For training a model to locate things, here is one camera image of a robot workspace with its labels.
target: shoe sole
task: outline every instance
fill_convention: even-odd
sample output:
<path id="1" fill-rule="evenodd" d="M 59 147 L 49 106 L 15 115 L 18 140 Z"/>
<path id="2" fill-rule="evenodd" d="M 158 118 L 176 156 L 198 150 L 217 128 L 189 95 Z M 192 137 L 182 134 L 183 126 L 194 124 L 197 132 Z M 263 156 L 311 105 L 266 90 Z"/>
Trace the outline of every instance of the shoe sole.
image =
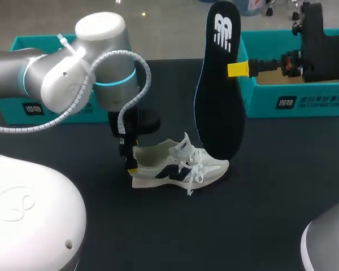
<path id="1" fill-rule="evenodd" d="M 199 188 L 202 188 L 204 186 L 210 185 L 211 183 L 213 183 L 215 181 L 218 181 L 228 172 L 228 169 L 226 171 L 224 171 L 221 174 L 221 176 L 219 176 L 218 178 L 211 178 L 211 179 L 207 180 L 206 182 L 204 181 L 202 183 L 193 182 L 192 186 L 191 186 L 191 190 L 199 189 Z M 154 187 L 158 187 L 158 186 L 162 186 L 162 185 L 177 185 L 177 186 L 180 186 L 180 187 L 182 187 L 183 189 L 186 189 L 186 190 L 189 188 L 188 182 L 171 180 L 168 177 L 163 178 L 163 179 L 156 179 L 156 178 L 143 179 L 143 178 L 137 178 L 137 177 L 132 178 L 132 187 L 133 188 L 154 188 Z"/>

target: cable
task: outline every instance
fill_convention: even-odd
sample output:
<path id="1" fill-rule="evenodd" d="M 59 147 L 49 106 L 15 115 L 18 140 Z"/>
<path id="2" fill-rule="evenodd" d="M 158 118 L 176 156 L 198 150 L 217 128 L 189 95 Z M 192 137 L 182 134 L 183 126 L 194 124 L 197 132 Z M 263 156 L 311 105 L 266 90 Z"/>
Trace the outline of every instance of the cable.
<path id="1" fill-rule="evenodd" d="M 71 53 L 73 53 L 74 55 L 77 54 L 77 52 L 69 45 L 66 38 L 64 38 L 61 34 L 58 35 L 58 38 L 60 39 L 60 42 L 62 43 L 62 45 L 64 47 L 66 47 L 67 49 L 69 49 L 69 51 Z M 94 62 L 92 67 L 90 68 L 90 71 L 94 72 L 95 69 L 98 67 L 98 65 L 102 61 L 104 61 L 105 59 L 107 59 L 111 56 L 114 56 L 114 55 L 130 56 L 133 60 L 139 61 L 146 71 L 146 84 L 145 84 L 145 86 L 132 100 L 130 100 L 127 104 L 125 104 L 123 106 L 123 108 L 120 110 L 120 112 L 118 114 L 118 132 L 120 134 L 125 134 L 125 127 L 124 127 L 124 124 L 123 124 L 123 116 L 124 116 L 126 110 L 132 108 L 147 93 L 147 91 L 148 91 L 148 89 L 151 85 L 151 70 L 150 70 L 148 64 L 146 63 L 146 61 L 141 56 L 137 55 L 136 53 L 133 53 L 133 52 L 130 52 L 130 51 L 127 51 L 127 50 L 116 50 L 116 51 L 107 52 L 107 53 L 103 54 L 101 57 L 99 57 Z M 87 71 L 87 74 L 84 78 L 84 82 L 82 83 L 82 86 L 81 86 L 79 93 L 78 93 L 77 97 L 75 98 L 74 102 L 72 103 L 71 106 L 69 106 L 69 108 L 67 110 L 65 110 L 65 112 L 63 112 L 56 119 L 49 121 L 45 124 L 41 124 L 41 125 L 37 125 L 37 126 L 33 126 L 33 127 L 27 127 L 27 128 L 9 128 L 9 127 L 1 127 L 0 126 L 0 133 L 13 133 L 13 134 L 14 133 L 15 134 L 33 133 L 33 132 L 46 130 L 48 128 L 51 128 L 51 127 L 61 123 L 63 120 L 65 120 L 74 111 L 74 109 L 77 107 L 77 105 L 78 105 L 80 99 L 82 98 L 83 94 L 85 93 L 85 91 L 91 91 L 92 90 L 92 89 L 90 89 L 90 90 L 87 89 L 89 80 L 90 80 L 90 73 L 89 73 L 89 71 Z"/>

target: navy blue logo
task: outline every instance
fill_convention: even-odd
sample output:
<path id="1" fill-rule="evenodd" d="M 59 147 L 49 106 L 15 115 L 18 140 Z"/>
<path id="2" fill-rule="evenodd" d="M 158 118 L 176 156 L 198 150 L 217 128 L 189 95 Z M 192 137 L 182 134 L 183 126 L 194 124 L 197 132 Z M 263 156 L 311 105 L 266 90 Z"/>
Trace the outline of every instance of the navy blue logo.
<path id="1" fill-rule="evenodd" d="M 178 165 L 168 165 L 160 173 L 158 173 L 155 178 L 163 179 L 169 177 L 171 180 L 183 181 L 190 172 L 191 169 L 189 168 L 183 167 L 183 169 L 179 171 Z"/>

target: shoe tongue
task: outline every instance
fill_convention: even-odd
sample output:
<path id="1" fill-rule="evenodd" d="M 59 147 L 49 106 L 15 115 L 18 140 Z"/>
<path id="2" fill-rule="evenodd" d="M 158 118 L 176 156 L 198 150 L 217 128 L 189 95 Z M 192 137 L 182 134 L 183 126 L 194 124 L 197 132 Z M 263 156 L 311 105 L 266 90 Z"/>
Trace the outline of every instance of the shoe tongue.
<path id="1" fill-rule="evenodd" d="M 192 146 L 187 133 L 185 133 L 185 138 L 177 146 L 169 149 L 169 154 L 177 158 L 186 158 L 192 155 L 193 152 L 194 147 Z"/>

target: new balance logo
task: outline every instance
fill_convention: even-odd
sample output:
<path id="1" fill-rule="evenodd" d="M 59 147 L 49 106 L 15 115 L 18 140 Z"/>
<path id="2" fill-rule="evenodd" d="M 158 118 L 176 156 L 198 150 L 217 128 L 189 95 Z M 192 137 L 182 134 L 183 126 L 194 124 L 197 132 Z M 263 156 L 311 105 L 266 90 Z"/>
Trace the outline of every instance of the new balance logo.
<path id="1" fill-rule="evenodd" d="M 180 171 L 178 165 L 168 165 L 155 178 L 163 179 L 169 177 L 171 180 L 183 181 L 190 172 L 191 170 L 188 168 L 183 168 Z"/>
<path id="2" fill-rule="evenodd" d="M 215 33 L 214 41 L 217 42 L 225 50 L 231 52 L 231 35 L 232 35 L 232 22 L 229 18 L 223 18 L 221 14 L 215 16 Z"/>

